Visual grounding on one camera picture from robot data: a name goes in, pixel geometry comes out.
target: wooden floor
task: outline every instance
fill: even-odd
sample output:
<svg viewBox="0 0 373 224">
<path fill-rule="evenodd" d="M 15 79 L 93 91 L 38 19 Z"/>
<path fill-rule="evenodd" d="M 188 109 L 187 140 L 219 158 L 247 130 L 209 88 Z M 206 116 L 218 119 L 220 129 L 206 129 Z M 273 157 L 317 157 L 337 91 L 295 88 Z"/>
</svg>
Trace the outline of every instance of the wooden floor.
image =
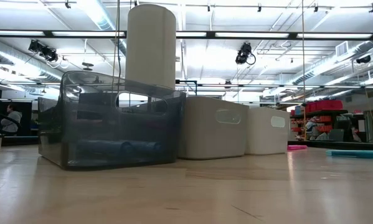
<svg viewBox="0 0 373 224">
<path fill-rule="evenodd" d="M 309 149 L 69 172 L 4 147 L 0 223 L 373 223 L 373 160 Z"/>
</svg>

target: pink yoga mat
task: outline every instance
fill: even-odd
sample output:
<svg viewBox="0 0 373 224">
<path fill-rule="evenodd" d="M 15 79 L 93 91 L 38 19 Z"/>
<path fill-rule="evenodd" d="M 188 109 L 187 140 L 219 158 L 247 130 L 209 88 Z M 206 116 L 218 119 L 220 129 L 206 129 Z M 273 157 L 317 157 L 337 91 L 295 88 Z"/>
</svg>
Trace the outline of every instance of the pink yoga mat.
<svg viewBox="0 0 373 224">
<path fill-rule="evenodd" d="M 287 146 L 287 151 L 294 151 L 294 150 L 300 150 L 300 149 L 306 149 L 306 146 Z"/>
</svg>

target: teal yoga mat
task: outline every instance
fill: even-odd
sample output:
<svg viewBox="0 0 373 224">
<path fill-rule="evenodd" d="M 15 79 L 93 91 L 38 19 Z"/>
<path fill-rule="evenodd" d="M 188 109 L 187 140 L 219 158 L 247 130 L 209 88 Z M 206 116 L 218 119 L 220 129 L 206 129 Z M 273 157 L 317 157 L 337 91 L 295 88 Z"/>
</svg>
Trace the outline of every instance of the teal yoga mat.
<svg viewBox="0 0 373 224">
<path fill-rule="evenodd" d="M 373 159 L 373 151 L 363 150 L 327 150 L 326 155 L 335 157 L 356 157 Z"/>
</svg>

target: white storage bin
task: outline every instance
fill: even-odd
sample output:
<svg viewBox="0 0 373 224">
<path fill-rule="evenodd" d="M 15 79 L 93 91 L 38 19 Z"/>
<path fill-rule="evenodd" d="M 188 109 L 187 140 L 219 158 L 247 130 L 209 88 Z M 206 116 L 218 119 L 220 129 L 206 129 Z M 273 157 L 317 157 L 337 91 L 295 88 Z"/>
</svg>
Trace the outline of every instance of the white storage bin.
<svg viewBox="0 0 373 224">
<path fill-rule="evenodd" d="M 248 106 L 204 96 L 186 98 L 178 157 L 216 159 L 244 155 Z"/>
<path fill-rule="evenodd" d="M 267 155 L 287 152 L 289 112 L 250 108 L 246 154 Z"/>
</svg>

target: ductwork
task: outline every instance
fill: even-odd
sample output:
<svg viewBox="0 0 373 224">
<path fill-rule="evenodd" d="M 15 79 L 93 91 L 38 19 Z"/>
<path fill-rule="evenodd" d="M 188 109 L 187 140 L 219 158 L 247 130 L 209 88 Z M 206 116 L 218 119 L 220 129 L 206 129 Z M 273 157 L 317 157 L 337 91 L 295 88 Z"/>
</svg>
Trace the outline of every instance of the ductwork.
<svg viewBox="0 0 373 224">
<path fill-rule="evenodd" d="M 337 56 L 336 53 L 332 53 L 328 55 L 327 57 L 321 59 L 320 61 L 312 64 L 309 69 L 304 73 L 304 71 L 298 72 L 289 82 L 287 82 L 285 85 L 298 85 L 299 83 L 303 82 L 304 79 L 308 80 L 312 77 L 315 77 L 316 75 L 323 74 L 331 69 L 336 68 L 339 66 L 340 62 L 343 62 L 345 60 L 350 60 L 353 58 L 359 58 L 363 56 L 364 54 L 368 53 L 373 49 L 373 42 L 371 41 L 365 41 L 361 42 L 359 44 L 353 45 L 349 48 L 348 52 L 342 56 Z M 273 96 L 281 93 L 282 91 L 285 91 L 286 88 L 284 87 L 278 87 L 271 90 L 265 90 L 263 92 L 263 96 Z"/>
<path fill-rule="evenodd" d="M 32 73 L 35 76 L 44 76 L 45 82 L 59 82 L 63 75 L 63 72 L 2 42 L 0 42 L 0 64 L 16 65 L 16 68 L 25 75 Z"/>
<path fill-rule="evenodd" d="M 116 23 L 111 19 L 106 7 L 100 0 L 77 0 L 77 4 L 84 10 L 84 12 L 100 30 L 116 30 Z M 121 39 L 118 39 L 118 49 L 125 57 L 126 44 Z"/>
</svg>

